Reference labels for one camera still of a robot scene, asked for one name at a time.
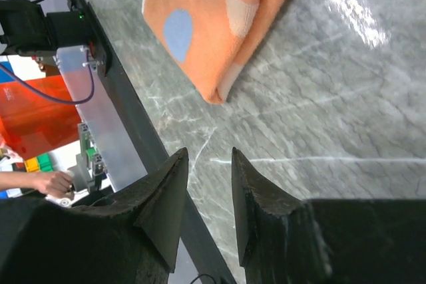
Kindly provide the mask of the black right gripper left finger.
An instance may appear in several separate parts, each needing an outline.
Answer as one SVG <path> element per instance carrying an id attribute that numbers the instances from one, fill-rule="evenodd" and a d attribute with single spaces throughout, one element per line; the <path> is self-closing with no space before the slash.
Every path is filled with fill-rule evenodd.
<path id="1" fill-rule="evenodd" d="M 188 181 L 182 148 L 156 171 L 89 206 L 1 202 L 2 283 L 166 283 Z"/>

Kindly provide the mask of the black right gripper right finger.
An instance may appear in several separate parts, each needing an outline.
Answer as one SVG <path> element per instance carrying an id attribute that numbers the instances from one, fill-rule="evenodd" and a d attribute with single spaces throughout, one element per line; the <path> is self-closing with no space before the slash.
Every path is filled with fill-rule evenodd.
<path id="1" fill-rule="evenodd" d="M 232 200 L 248 283 L 425 282 L 424 200 L 299 200 L 238 149 Z"/>

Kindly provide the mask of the orange patterned towel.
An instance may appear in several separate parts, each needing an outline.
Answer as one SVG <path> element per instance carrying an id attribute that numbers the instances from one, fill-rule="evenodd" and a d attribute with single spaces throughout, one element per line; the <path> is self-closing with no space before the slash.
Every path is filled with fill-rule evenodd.
<path id="1" fill-rule="evenodd" d="M 202 98 L 226 101 L 285 0 L 142 0 L 146 24 Z"/>

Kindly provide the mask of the bare human forearm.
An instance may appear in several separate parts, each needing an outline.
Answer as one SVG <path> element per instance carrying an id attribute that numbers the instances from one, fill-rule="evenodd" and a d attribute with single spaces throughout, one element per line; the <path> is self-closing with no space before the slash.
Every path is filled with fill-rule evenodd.
<path id="1" fill-rule="evenodd" d="M 35 188 L 36 173 L 32 172 L 1 172 L 0 190 L 5 191 L 14 188 Z"/>

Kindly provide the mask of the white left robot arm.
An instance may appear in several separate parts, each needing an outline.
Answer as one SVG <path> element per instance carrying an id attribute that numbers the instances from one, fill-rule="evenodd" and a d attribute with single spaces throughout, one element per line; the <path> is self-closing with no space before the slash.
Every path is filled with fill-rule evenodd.
<path id="1" fill-rule="evenodd" d="M 95 33 L 80 11 L 44 13 L 29 0 L 1 0 L 1 54 L 53 56 L 58 49 L 87 45 Z"/>

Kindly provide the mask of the bare human hand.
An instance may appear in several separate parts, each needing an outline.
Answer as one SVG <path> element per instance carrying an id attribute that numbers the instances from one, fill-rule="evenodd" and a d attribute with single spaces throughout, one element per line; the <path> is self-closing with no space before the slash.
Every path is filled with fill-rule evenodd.
<path id="1" fill-rule="evenodd" d="M 74 199 L 73 179 L 61 171 L 35 172 L 33 174 L 33 187 L 42 194 L 57 199 Z"/>

